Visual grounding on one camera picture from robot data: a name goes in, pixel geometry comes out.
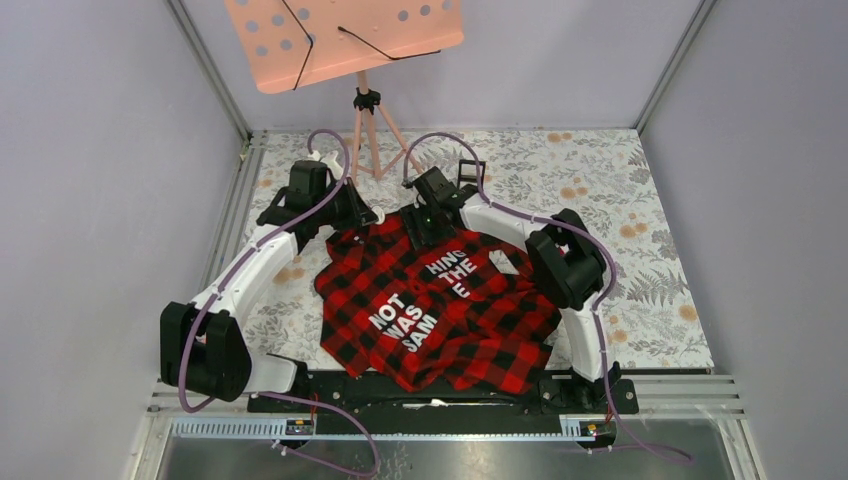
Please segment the small round brooch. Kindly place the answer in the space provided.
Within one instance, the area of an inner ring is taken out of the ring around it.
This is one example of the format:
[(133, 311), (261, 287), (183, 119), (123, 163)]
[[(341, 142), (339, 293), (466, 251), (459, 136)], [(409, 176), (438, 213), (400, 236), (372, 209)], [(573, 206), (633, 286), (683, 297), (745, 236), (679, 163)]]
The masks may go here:
[(381, 225), (385, 222), (386, 214), (381, 207), (378, 207), (378, 206), (373, 207), (372, 212), (375, 215), (375, 224)]

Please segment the red black plaid shirt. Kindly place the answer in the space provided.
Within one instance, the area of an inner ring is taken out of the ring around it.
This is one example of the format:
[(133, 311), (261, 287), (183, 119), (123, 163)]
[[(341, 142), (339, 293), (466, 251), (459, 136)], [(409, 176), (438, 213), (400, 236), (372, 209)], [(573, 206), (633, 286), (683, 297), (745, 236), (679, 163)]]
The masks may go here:
[(461, 229), (417, 249), (393, 213), (333, 234), (326, 251), (320, 344), (349, 375), (374, 370), (409, 392), (443, 379), (523, 394), (544, 371), (562, 317), (519, 248)]

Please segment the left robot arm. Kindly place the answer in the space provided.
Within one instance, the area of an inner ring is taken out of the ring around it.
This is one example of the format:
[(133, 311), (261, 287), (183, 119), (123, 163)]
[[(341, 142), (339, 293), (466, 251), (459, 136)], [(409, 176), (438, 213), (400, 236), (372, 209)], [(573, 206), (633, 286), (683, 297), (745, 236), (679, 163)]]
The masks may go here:
[(303, 367), (292, 359), (260, 354), (242, 328), (274, 277), (320, 228), (356, 230), (383, 222), (366, 205), (339, 166), (299, 160), (289, 182), (261, 212), (244, 248), (188, 303), (169, 303), (160, 315), (160, 378), (181, 395), (194, 392), (231, 402), (244, 393), (271, 392), (288, 411), (309, 401)]

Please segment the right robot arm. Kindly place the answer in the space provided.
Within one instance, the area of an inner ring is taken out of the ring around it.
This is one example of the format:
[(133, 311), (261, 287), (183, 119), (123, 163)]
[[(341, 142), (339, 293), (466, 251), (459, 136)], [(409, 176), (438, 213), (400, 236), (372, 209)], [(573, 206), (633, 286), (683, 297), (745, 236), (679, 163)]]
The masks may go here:
[(589, 412), (607, 405), (614, 393), (606, 378), (611, 362), (604, 358), (602, 330), (590, 318), (590, 307), (604, 288), (607, 262), (579, 215), (564, 209), (543, 217), (499, 204), (486, 199), (475, 185), (460, 187), (448, 181), (436, 167), (403, 186), (417, 192), (414, 204), (401, 209), (414, 249), (435, 246), (465, 230), (528, 255), (537, 287), (564, 311), (572, 370), (582, 377), (573, 386), (575, 402)]

